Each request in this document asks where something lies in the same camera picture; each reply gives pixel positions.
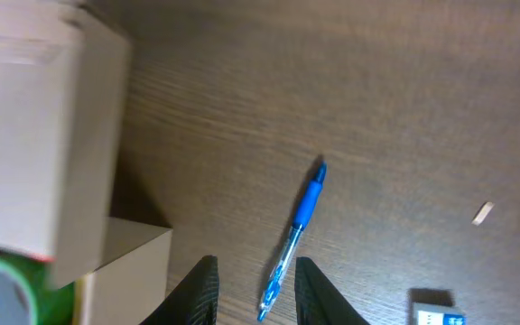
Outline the green tape roll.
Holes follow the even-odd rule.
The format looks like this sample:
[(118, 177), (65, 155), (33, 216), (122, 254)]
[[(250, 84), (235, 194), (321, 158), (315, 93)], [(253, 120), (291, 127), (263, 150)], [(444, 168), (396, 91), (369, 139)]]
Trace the green tape roll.
[(75, 286), (51, 286), (45, 264), (0, 255), (0, 325), (63, 325), (72, 320)]

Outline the white blue eraser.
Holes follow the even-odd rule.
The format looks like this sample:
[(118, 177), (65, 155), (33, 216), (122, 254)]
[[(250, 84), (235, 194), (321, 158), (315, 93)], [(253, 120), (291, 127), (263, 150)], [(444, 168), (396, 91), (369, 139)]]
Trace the white blue eraser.
[(435, 304), (413, 304), (415, 325), (467, 325), (467, 318), (457, 308)]

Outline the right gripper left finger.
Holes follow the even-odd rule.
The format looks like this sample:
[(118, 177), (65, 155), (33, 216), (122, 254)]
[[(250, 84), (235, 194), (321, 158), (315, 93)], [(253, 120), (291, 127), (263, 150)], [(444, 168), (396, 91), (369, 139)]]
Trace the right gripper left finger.
[(141, 325), (215, 325), (218, 297), (218, 259), (205, 255)]

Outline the brown cardboard box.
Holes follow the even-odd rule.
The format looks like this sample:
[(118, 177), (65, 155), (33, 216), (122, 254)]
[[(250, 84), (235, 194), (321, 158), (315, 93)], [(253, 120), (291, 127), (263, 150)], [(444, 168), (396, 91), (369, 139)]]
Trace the brown cardboard box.
[(0, 1), (0, 255), (75, 286), (69, 324), (139, 324), (172, 232), (113, 217), (131, 44), (92, 1)]

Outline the blue pen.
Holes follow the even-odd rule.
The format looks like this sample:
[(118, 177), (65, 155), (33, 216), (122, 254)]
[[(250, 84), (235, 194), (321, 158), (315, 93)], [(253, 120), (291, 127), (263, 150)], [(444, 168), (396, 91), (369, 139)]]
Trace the blue pen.
[(287, 237), (263, 290), (257, 314), (259, 322), (262, 322), (271, 311), (282, 289), (283, 280), (292, 263), (302, 234), (308, 227), (318, 203), (326, 174), (327, 164), (323, 160), (317, 162), (314, 171), (309, 173), (305, 189), (301, 191), (297, 207), (293, 209), (292, 224), (287, 232)]

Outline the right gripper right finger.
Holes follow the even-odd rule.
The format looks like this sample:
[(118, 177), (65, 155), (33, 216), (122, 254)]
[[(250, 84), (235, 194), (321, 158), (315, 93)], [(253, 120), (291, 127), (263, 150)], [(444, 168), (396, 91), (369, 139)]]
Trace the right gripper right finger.
[(298, 325), (369, 325), (309, 257), (297, 257), (294, 293)]

